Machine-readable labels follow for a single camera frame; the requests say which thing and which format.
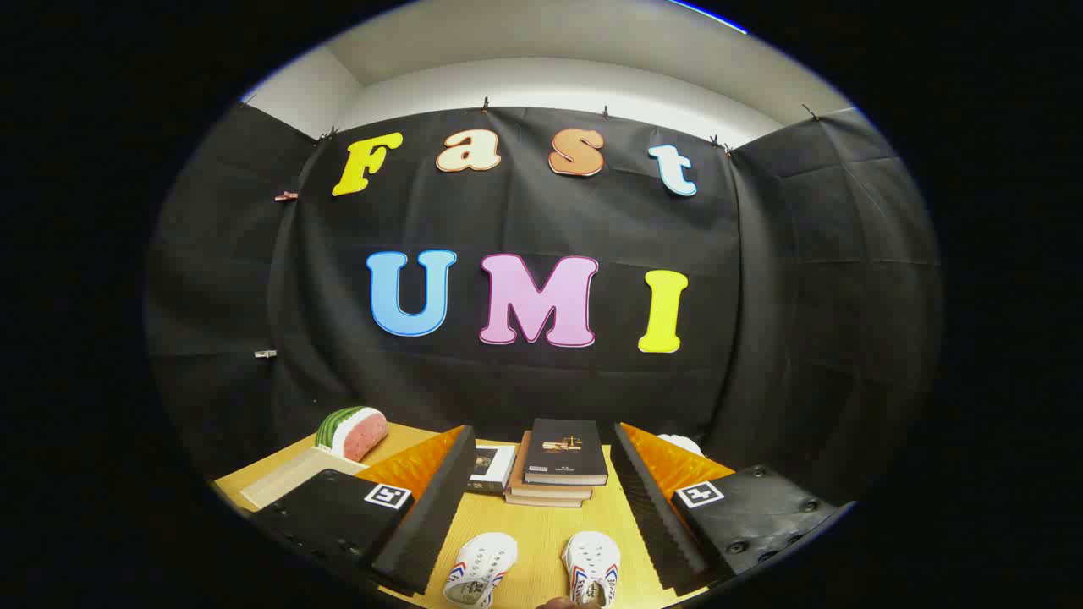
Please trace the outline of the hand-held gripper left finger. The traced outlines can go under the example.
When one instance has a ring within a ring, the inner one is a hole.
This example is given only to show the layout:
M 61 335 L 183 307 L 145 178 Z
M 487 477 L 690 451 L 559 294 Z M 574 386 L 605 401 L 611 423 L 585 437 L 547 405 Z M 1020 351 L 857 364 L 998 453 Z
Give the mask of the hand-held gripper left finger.
M 256 510 L 268 536 L 358 587 L 422 594 L 475 469 L 458 425 L 355 475 L 324 468 Z

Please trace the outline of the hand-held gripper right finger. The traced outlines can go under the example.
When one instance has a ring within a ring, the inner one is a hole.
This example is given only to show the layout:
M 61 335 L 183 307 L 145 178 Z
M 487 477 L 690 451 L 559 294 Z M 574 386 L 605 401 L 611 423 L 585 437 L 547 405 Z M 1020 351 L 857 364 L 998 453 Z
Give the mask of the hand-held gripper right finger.
M 768 465 L 731 470 L 625 423 L 611 459 L 661 585 L 728 589 L 823 536 L 854 508 Z

